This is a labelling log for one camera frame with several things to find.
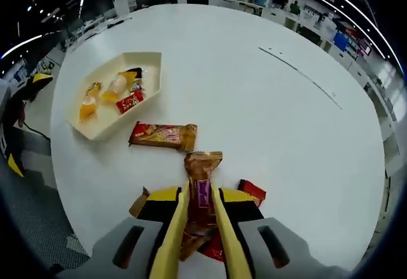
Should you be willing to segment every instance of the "office desk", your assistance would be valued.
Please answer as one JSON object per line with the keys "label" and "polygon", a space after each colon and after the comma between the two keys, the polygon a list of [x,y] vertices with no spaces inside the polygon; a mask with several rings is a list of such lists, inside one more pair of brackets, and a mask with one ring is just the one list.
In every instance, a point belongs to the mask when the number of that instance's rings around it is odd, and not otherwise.
{"label": "office desk", "polygon": [[[183,154],[128,147],[135,122],[196,123],[196,150],[223,151],[212,177],[218,185],[255,183],[267,191],[260,207],[265,217],[304,238],[320,262],[353,269],[376,226],[384,172],[375,108],[357,82],[316,45],[248,13],[177,4],[129,16],[68,53],[55,87],[55,178],[86,252],[92,254],[94,243],[129,216],[143,186],[154,191],[187,180]],[[162,94],[110,139],[89,142],[65,121],[67,104],[88,73],[127,51],[163,53]],[[179,278],[192,273],[225,277],[223,264],[198,253],[179,263]]]}

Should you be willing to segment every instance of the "person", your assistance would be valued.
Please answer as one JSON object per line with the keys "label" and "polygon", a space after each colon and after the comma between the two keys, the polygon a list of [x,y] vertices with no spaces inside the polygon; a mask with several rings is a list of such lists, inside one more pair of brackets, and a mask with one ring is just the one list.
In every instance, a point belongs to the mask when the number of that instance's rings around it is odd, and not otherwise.
{"label": "person", "polygon": [[290,12],[295,15],[300,15],[300,6],[298,6],[298,1],[290,4]]}

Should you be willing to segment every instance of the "cream plastic tray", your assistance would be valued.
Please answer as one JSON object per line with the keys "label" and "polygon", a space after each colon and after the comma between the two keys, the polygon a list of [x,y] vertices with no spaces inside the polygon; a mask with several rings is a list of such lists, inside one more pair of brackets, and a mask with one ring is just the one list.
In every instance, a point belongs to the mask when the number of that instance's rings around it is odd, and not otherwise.
{"label": "cream plastic tray", "polygon": [[[123,123],[137,116],[146,105],[158,95],[161,88],[161,57],[159,52],[128,52],[107,61],[90,73],[80,84],[66,114],[66,120],[90,140],[102,140]],[[143,70],[142,87],[144,100],[124,114],[120,114],[115,104],[105,104],[100,100],[97,111],[89,119],[79,121],[79,109],[88,87],[95,81],[102,82],[100,94],[109,88],[118,72],[140,67]],[[120,100],[127,97],[126,91]]]}

